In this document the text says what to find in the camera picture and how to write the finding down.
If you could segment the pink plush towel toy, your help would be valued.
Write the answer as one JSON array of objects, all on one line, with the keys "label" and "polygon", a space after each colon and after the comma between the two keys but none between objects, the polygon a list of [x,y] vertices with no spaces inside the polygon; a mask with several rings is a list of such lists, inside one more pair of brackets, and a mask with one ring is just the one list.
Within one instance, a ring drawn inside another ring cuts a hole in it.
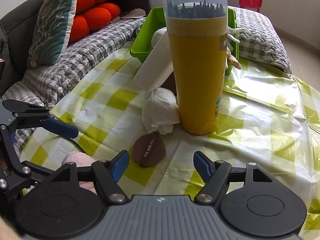
[{"label": "pink plush towel toy", "polygon": [[82,152],[73,151],[66,154],[61,165],[75,163],[78,171],[79,186],[97,194],[93,181],[88,181],[88,179],[90,179],[91,165],[94,162],[95,160],[91,156]]}]

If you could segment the white cloth ball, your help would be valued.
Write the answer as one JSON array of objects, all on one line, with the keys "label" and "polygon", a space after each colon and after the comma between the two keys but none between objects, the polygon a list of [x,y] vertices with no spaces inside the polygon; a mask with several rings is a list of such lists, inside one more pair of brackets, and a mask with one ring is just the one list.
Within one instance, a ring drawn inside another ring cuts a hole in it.
[{"label": "white cloth ball", "polygon": [[171,133],[174,125],[180,122],[173,92],[161,87],[145,92],[142,122],[149,133],[158,132],[161,135]]}]

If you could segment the white foam sponge block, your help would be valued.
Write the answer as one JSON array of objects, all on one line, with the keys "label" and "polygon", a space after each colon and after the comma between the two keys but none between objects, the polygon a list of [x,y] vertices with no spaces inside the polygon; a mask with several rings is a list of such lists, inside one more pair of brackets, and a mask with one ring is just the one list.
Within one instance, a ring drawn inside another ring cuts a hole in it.
[{"label": "white foam sponge block", "polygon": [[147,92],[161,87],[172,72],[171,49],[166,31],[155,44],[133,80]]}]

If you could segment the brown round pad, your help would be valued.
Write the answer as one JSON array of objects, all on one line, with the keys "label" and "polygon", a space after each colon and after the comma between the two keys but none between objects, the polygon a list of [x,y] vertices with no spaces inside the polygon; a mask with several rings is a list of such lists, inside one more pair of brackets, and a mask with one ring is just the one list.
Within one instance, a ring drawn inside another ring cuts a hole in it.
[{"label": "brown round pad", "polygon": [[133,145],[133,159],[140,167],[150,167],[158,164],[166,156],[166,148],[158,133],[148,133]]}]

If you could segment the green branch pattern pillow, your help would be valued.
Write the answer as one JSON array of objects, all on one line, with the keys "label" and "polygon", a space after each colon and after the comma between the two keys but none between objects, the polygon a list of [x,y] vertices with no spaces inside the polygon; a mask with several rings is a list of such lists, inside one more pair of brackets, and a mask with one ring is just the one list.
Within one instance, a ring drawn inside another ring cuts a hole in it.
[{"label": "green branch pattern pillow", "polygon": [[29,69],[53,66],[64,54],[76,13],[77,0],[44,0],[29,49]]}]

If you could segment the orange carrot plush cushion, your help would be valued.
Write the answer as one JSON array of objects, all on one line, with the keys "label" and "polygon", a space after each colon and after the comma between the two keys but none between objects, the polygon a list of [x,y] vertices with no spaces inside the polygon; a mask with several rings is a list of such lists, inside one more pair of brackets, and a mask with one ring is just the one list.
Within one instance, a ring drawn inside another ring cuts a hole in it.
[{"label": "orange carrot plush cushion", "polygon": [[119,16],[120,7],[108,0],[77,0],[69,43],[102,29]]}]

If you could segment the white paper on sofa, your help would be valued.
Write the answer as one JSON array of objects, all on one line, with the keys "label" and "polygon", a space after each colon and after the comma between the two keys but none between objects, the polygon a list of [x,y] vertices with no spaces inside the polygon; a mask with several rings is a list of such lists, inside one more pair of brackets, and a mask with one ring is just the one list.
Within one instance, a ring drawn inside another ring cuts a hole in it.
[{"label": "white paper on sofa", "polygon": [[121,16],[121,19],[137,19],[146,16],[146,12],[143,9],[133,9],[128,14]]}]

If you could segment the grey quilted ottoman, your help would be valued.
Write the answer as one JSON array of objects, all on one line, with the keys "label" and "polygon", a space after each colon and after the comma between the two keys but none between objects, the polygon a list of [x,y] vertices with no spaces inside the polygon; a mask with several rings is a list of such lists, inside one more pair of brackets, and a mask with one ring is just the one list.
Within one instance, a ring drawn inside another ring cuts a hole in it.
[{"label": "grey quilted ottoman", "polygon": [[270,64],[286,74],[292,74],[292,66],[284,45],[270,19],[256,11],[239,7],[233,9],[239,33],[239,56],[251,61]]}]

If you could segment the green plastic bin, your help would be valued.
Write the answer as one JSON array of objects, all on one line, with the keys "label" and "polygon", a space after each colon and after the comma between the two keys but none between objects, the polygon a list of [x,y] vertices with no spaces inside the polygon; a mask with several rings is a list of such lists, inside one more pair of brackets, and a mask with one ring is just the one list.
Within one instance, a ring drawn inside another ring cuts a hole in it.
[{"label": "green plastic bin", "polygon": [[143,63],[167,31],[171,54],[177,53],[191,62],[201,59],[227,73],[227,27],[228,21],[234,20],[234,11],[221,4],[201,3],[173,12],[181,16],[169,16],[162,7],[150,11],[131,47],[131,55]]}]

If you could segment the yellow pencil tube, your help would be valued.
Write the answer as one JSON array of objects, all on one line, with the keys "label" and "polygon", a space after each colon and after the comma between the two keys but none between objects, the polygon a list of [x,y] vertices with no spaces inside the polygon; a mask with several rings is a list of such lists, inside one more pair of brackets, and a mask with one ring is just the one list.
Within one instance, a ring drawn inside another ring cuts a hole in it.
[{"label": "yellow pencil tube", "polygon": [[227,62],[227,0],[162,0],[181,126],[212,132]]}]

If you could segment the red plastic child chair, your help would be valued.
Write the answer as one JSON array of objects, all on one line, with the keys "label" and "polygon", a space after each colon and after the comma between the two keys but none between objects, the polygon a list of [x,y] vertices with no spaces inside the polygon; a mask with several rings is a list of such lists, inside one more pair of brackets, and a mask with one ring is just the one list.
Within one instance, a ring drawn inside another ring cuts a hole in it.
[{"label": "red plastic child chair", "polygon": [[239,0],[240,8],[259,12],[263,0]]}]

